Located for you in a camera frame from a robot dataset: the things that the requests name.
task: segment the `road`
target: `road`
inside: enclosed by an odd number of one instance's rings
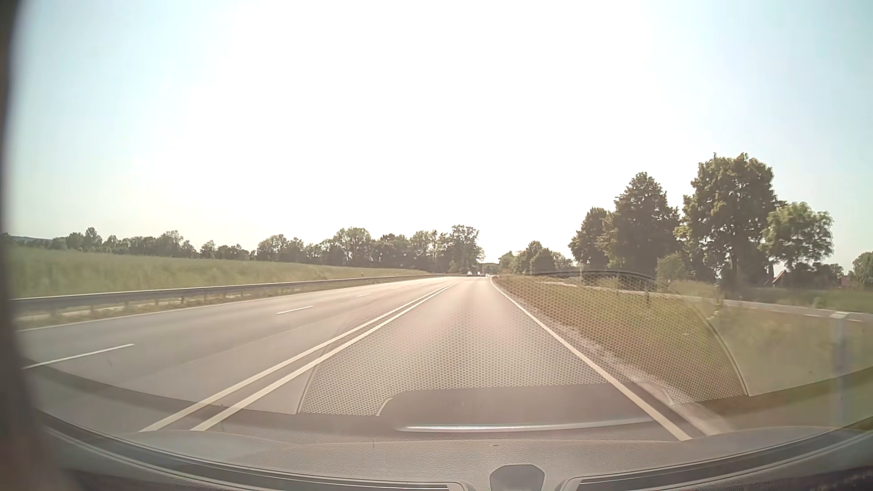
[[[40,409],[116,435],[228,432],[296,443],[703,436],[488,278],[133,315],[27,329],[19,339]]]

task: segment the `green field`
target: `green field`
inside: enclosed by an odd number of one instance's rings
[[[845,312],[866,312],[873,314],[873,292],[868,291],[836,288],[832,290],[745,288],[735,296],[737,300],[744,301],[759,301],[780,305],[828,308]]]
[[[12,247],[13,297],[425,274],[409,269],[178,259]]]

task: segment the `white solid line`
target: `white solid line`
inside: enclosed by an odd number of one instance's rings
[[[312,308],[312,305],[307,305],[306,307],[292,308],[291,310],[283,310],[282,312],[277,312],[276,315],[279,314],[287,314],[289,312],[294,312],[295,310],[303,310],[304,308]]]
[[[220,392],[217,392],[217,393],[215,393],[215,394],[212,394],[211,396],[205,398],[204,400],[200,401],[199,403],[192,404],[192,405],[186,407],[185,409],[183,409],[183,410],[181,410],[181,411],[179,411],[179,412],[177,412],[177,413],[175,413],[175,414],[171,414],[171,415],[167,416],[166,418],[164,418],[164,419],[162,419],[162,420],[160,420],[160,421],[158,421],[158,422],[156,422],[156,423],[154,423],[154,424],[152,424],[152,425],[148,425],[148,426],[146,426],[145,428],[141,429],[140,431],[141,431],[141,432],[153,432],[153,431],[155,431],[155,430],[160,430],[160,429],[163,428],[164,426],[169,425],[170,423],[172,423],[172,422],[174,422],[174,421],[177,421],[177,420],[179,420],[179,419],[182,419],[182,418],[188,416],[189,414],[191,414],[192,412],[198,411],[198,410],[200,410],[200,409],[206,407],[207,405],[210,405],[210,404],[216,402],[218,399],[223,398],[223,397],[225,397],[225,396],[227,396],[227,395],[229,395],[229,394],[231,394],[231,393],[233,393],[233,392],[235,392],[235,391],[238,391],[238,390],[242,389],[243,387],[245,387],[245,386],[248,385],[248,384],[251,384],[251,383],[253,383],[253,382],[257,382],[257,381],[260,380],[261,378],[264,378],[264,377],[270,375],[272,372],[274,372],[274,371],[276,371],[276,370],[280,370],[280,369],[284,368],[285,366],[287,366],[287,365],[289,365],[289,364],[291,364],[291,363],[296,362],[296,361],[299,360],[300,358],[302,358],[302,357],[304,357],[304,356],[308,356],[308,355],[312,354],[313,352],[318,351],[319,349],[324,348],[324,347],[327,346],[328,344],[332,344],[333,342],[336,342],[336,341],[342,339],[343,337],[346,337],[347,335],[352,334],[352,333],[355,332],[355,331],[358,331],[358,330],[360,330],[360,329],[363,329],[363,328],[365,328],[366,326],[372,324],[373,322],[377,322],[377,321],[379,321],[379,320],[381,320],[381,319],[384,319],[385,317],[387,317],[387,316],[389,316],[389,315],[392,315],[394,312],[400,310],[401,308],[407,307],[408,305],[411,305],[411,304],[413,304],[413,303],[415,303],[415,302],[421,300],[422,298],[424,298],[424,297],[426,297],[426,296],[428,296],[428,295],[430,295],[430,294],[433,294],[433,293],[434,293],[434,292],[430,292],[429,294],[426,294],[426,295],[420,296],[420,297],[416,298],[415,300],[413,300],[413,301],[411,301],[411,302],[409,302],[409,303],[406,303],[406,304],[404,304],[404,305],[401,305],[400,307],[395,308],[394,310],[392,310],[392,311],[390,311],[390,312],[387,312],[386,314],[382,314],[382,315],[376,317],[376,318],[373,319],[372,321],[364,322],[364,323],[361,324],[360,326],[358,326],[358,327],[356,327],[356,328],[354,328],[354,329],[351,329],[351,330],[349,330],[349,331],[347,331],[347,332],[344,332],[344,333],[342,333],[342,334],[340,334],[340,335],[337,335],[336,337],[334,337],[334,338],[332,338],[332,339],[329,339],[329,340],[323,342],[322,344],[319,344],[318,346],[313,346],[312,348],[307,349],[306,351],[304,351],[304,352],[302,352],[302,353],[300,353],[300,354],[298,354],[298,355],[296,355],[296,356],[292,356],[291,358],[288,358],[287,360],[285,360],[285,361],[282,362],[282,363],[278,363],[278,364],[276,364],[276,365],[273,365],[272,367],[270,367],[270,368],[268,368],[268,369],[266,369],[266,370],[264,370],[264,371],[262,371],[262,372],[260,372],[260,373],[258,373],[258,374],[256,374],[256,375],[253,375],[253,376],[251,376],[251,377],[246,378],[244,381],[239,382],[238,384],[234,384],[234,385],[232,385],[231,387],[228,387],[227,389],[224,389],[223,391],[220,391]]]
[[[303,373],[306,373],[307,371],[309,371],[309,370],[310,370],[312,367],[314,367],[315,365],[317,365],[317,364],[319,364],[319,363],[321,363],[321,362],[327,360],[328,358],[330,358],[330,357],[333,356],[333,355],[336,355],[336,354],[339,353],[340,351],[344,350],[345,348],[348,348],[349,346],[355,344],[356,342],[358,342],[358,341],[360,341],[361,339],[367,337],[368,335],[373,334],[377,329],[379,329],[379,328],[381,328],[382,326],[388,324],[389,322],[393,321],[393,320],[396,319],[397,317],[400,317],[401,315],[406,314],[407,312],[409,312],[409,311],[412,310],[413,308],[418,307],[419,305],[421,305],[421,304],[423,304],[424,302],[426,302],[426,301],[428,301],[428,300],[434,298],[435,296],[437,296],[437,295],[439,295],[440,293],[444,292],[445,290],[447,290],[447,289],[453,287],[454,285],[455,285],[455,284],[452,283],[451,285],[448,285],[447,287],[440,288],[440,289],[437,290],[435,293],[433,293],[431,296],[425,298],[424,300],[421,300],[421,301],[417,302],[416,304],[412,305],[411,307],[406,308],[406,309],[403,310],[400,314],[397,314],[397,315],[391,317],[390,319],[388,319],[387,321],[382,322],[382,323],[380,323],[380,324],[378,324],[378,325],[376,325],[376,326],[370,328],[370,330],[364,332],[363,334],[358,335],[358,336],[355,337],[354,339],[350,339],[350,340],[348,340],[348,341],[342,343],[340,346],[338,346],[338,347],[336,347],[336,348],[334,348],[334,349],[331,349],[330,351],[328,351],[328,352],[325,353],[324,355],[321,355],[321,356],[319,356],[318,358],[315,358],[315,359],[312,360],[311,362],[309,362],[309,363],[303,365],[302,367],[296,369],[295,371],[289,373],[288,375],[286,375],[286,376],[280,378],[280,379],[277,380],[276,382],[273,382],[272,384],[267,385],[266,387],[264,387],[264,388],[261,389],[260,391],[255,392],[254,394],[252,394],[252,395],[250,395],[249,397],[247,397],[247,398],[245,398],[245,399],[239,401],[238,403],[232,405],[231,407],[225,409],[224,411],[219,412],[218,414],[216,414],[216,415],[213,416],[212,418],[209,418],[209,419],[207,419],[206,421],[203,421],[201,424],[199,424],[199,425],[197,425],[197,426],[191,428],[191,431],[192,431],[192,432],[205,432],[206,430],[209,430],[212,426],[214,426],[214,425],[220,423],[221,421],[224,421],[225,419],[227,419],[227,418],[229,418],[230,416],[236,414],[237,412],[242,411],[243,409],[245,409],[245,407],[246,407],[247,405],[249,405],[249,404],[251,404],[251,403],[257,401],[258,399],[260,399],[260,398],[262,398],[263,396],[269,394],[270,392],[275,391],[276,389],[278,389],[278,388],[281,387],[282,385],[287,384],[288,382],[290,382],[291,380],[293,380],[293,379],[296,378],[297,376],[299,376],[299,375],[301,375],[301,374],[303,374]]]
[[[27,369],[33,368],[33,367],[41,367],[43,365],[48,365],[51,363],[65,362],[67,360],[72,360],[74,358],[81,358],[82,356],[90,356],[90,355],[96,355],[98,353],[106,353],[107,351],[112,351],[113,349],[129,348],[133,345],[134,344],[131,342],[128,344],[122,344],[121,346],[115,346],[113,348],[98,349],[97,351],[91,351],[90,353],[82,353],[81,355],[65,356],[63,358],[58,358],[57,360],[49,360],[47,362],[34,363],[33,365],[27,365],[26,367],[23,367],[22,370],[27,370]]]
[[[544,329],[548,334],[552,335],[552,337],[555,338],[559,343],[563,344],[565,348],[569,349],[569,350],[570,350],[574,355],[576,355],[577,357],[579,357],[580,360],[582,360],[583,362],[585,362],[585,364],[587,364],[589,367],[593,368],[597,373],[600,374],[601,377],[606,378],[607,382],[609,382],[610,384],[612,384],[616,389],[619,390],[619,392],[621,392],[622,394],[624,394],[624,395],[625,395],[628,399],[630,399],[634,404],[636,404],[637,406],[639,406],[640,409],[642,409],[643,411],[646,411],[646,414],[648,414],[648,415],[651,416],[655,421],[657,421],[658,423],[660,423],[661,426],[663,426],[664,429],[666,429],[668,432],[672,433],[674,437],[676,437],[676,438],[679,439],[679,440],[687,440],[687,439],[691,439],[691,437],[688,436],[688,433],[686,433],[685,431],[683,431],[682,428],[676,426],[675,423],[673,423],[672,421],[670,421],[669,419],[667,419],[667,417],[664,416],[663,414],[661,414],[660,412],[658,412],[657,409],[655,409],[654,407],[652,407],[652,406],[651,406],[649,403],[647,403],[646,401],[642,400],[642,399],[641,399],[639,396],[637,396],[637,395],[636,395],[636,394],[635,394],[631,389],[628,389],[624,384],[622,384],[621,382],[619,382],[617,378],[615,378],[615,377],[609,375],[609,372],[605,371],[604,369],[602,369],[601,367],[599,367],[597,364],[595,364],[593,361],[591,361],[590,358],[588,358],[587,356],[583,355],[583,354],[581,353],[581,351],[579,351],[578,349],[574,348],[573,345],[571,345],[569,342],[565,341],[564,338],[560,337],[557,333],[555,333],[554,331],[552,331],[552,330],[551,330],[551,329],[550,329],[546,324],[542,323],[542,322],[540,321],[540,319],[537,319],[536,317],[534,317],[534,316],[533,316],[530,312],[528,312],[524,307],[521,307],[521,306],[519,305],[519,303],[516,302],[515,300],[513,300],[512,298],[510,298],[509,295],[503,293],[503,290],[501,290],[500,288],[497,288],[497,285],[494,284],[494,281],[493,281],[493,280],[491,281],[491,285],[494,287],[494,289],[496,289],[497,291],[499,291],[500,294],[502,294],[504,297],[506,297],[507,300],[509,300],[510,302],[512,302],[513,304],[515,304],[516,307],[518,307],[519,309],[521,309],[522,312],[524,312],[525,314],[527,314],[528,317],[530,317],[534,322],[536,322],[536,323],[537,323],[541,328],[543,328],[543,329]]]

